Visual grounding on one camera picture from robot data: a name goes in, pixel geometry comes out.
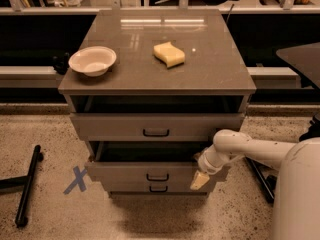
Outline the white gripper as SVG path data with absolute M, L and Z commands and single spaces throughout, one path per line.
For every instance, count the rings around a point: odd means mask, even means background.
M 201 189 L 209 182 L 209 175 L 215 175 L 230 161 L 229 156 L 218 152 L 214 145 L 196 153 L 194 158 L 200 171 L 197 170 L 194 174 L 190 185 L 191 190 Z

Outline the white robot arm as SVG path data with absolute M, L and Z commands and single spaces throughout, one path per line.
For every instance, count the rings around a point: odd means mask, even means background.
M 258 140 L 228 129 L 196 154 L 190 188 L 201 189 L 223 166 L 240 157 L 278 172 L 271 240 L 320 240 L 320 138 L 298 143 Z

